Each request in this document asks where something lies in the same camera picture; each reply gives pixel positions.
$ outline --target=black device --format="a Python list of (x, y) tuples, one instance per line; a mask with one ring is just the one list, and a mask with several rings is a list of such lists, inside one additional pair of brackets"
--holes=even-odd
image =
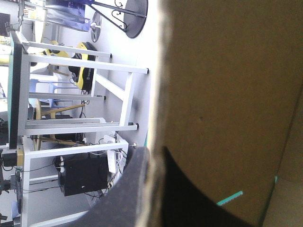
[(91, 156), (77, 154), (55, 158), (58, 184), (64, 196), (107, 188), (107, 155)]
[(10, 24), (10, 14), (0, 13), (0, 35), (9, 36), (6, 30), (6, 25)]

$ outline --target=plastic chair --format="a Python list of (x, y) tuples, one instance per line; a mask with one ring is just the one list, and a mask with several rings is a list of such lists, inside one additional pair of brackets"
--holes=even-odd
[[(80, 107), (84, 107), (85, 104), (80, 105), (72, 105), (69, 107), (59, 108), (59, 109), (53, 109), (49, 111), (42, 111), (41, 102), (39, 99), (35, 99), (35, 110), (36, 110), (36, 117), (35, 120), (41, 120), (43, 116), (50, 115), (52, 119), (56, 118), (56, 113), (63, 112), (67, 110), (72, 110)], [(34, 150), (40, 150), (41, 148), (41, 142), (51, 142), (51, 143), (58, 143), (58, 144), (65, 144), (65, 145), (74, 145), (74, 141), (65, 141), (65, 140), (57, 140), (55, 135), (50, 135), (50, 138), (43, 138), (41, 135), (37, 135), (37, 138), (34, 139)]]
[[(70, 82), (67, 81), (47, 81), (47, 80), (38, 80), (38, 79), (30, 79), (29, 82), (29, 91), (30, 92), (36, 92), (36, 86), (38, 83), (46, 83), (49, 84), (49, 93), (55, 93), (57, 89), (78, 89), (77, 87), (62, 87), (57, 86), (55, 84), (70, 84)], [(32, 106), (35, 106), (35, 99), (28, 99), (29, 103)], [(48, 99), (48, 100), (42, 100), (43, 102), (48, 102), (50, 108), (64, 108), (66, 106), (57, 105), (57, 102), (72, 102), (72, 100), (61, 100), (61, 99)]]

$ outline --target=table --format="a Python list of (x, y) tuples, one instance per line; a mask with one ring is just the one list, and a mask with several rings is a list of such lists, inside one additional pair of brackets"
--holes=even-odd
[[(98, 61), (99, 58), (109, 58), (110, 53), (77, 49), (72, 47), (58, 46), (52, 44), (39, 44), (28, 42), (20, 32), (11, 31), (12, 48), (14, 54), (10, 56), (9, 62), (9, 97), (8, 97), (8, 115), (9, 115), (9, 148), (17, 147), (18, 136), (45, 135), (45, 134), (66, 134), (97, 131), (128, 131), (137, 130), (138, 125), (129, 122), (129, 116), (134, 96), (133, 76), (137, 74), (148, 74), (148, 68), (115, 64)], [(96, 56), (96, 61), (87, 61), (80, 59), (70, 59), (55, 56), (45, 56), (29, 54), (26, 52), (29, 47), (45, 48), (66, 52), (76, 52)], [(127, 72), (125, 89), (121, 89), (94, 70), (91, 93), (89, 95), (75, 94), (53, 94), (29, 92), (30, 63), (44, 62), (55, 65), (68, 65), (93, 69), (117, 70)], [(28, 99), (65, 99), (65, 100), (99, 100), (104, 98), (95, 95), (95, 84), (98, 82), (108, 91), (112, 92), (122, 100), (122, 110), (119, 122), (102, 123), (99, 118), (85, 119), (48, 119), (43, 121), (28, 121)]]

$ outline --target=yellow object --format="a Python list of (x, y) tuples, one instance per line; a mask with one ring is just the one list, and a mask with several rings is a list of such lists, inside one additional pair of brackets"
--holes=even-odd
[[(58, 42), (55, 40), (52, 40), (51, 44), (58, 45)], [(46, 53), (46, 55), (55, 55), (57, 57), (69, 58), (69, 55), (65, 51), (59, 51), (59, 53), (53, 53), (51, 50), (46, 49), (45, 53)]]
[(24, 151), (20, 148), (17, 149), (17, 166), (23, 166), (24, 164)]
[[(87, 47), (84, 45), (84, 43), (79, 43), (77, 48), (79, 49), (83, 49), (83, 50), (87, 50)], [(83, 60), (87, 60), (89, 58), (89, 55), (88, 54), (81, 54), (82, 55), (82, 59)], [(84, 71), (84, 67), (81, 67), (80, 68), (80, 71), (79, 71), (79, 80), (78, 82), (75, 82), (75, 85), (78, 86), (78, 88), (82, 89), (83, 88), (83, 71)]]
[(9, 65), (9, 55), (0, 55), (0, 65)]

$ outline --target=cardboard box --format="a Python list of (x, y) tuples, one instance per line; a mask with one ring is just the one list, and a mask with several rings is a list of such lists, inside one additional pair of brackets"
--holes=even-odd
[[(303, 83), (302, 3), (171, 0), (161, 7), (154, 141), (213, 201), (243, 191), (223, 205), (233, 215), (261, 226), (270, 203), (265, 226), (303, 226), (299, 212), (270, 215), (302, 207), (294, 201), (302, 200), (303, 151), (294, 148), (303, 147), (303, 124), (292, 124)], [(290, 140), (296, 145), (285, 151)]]

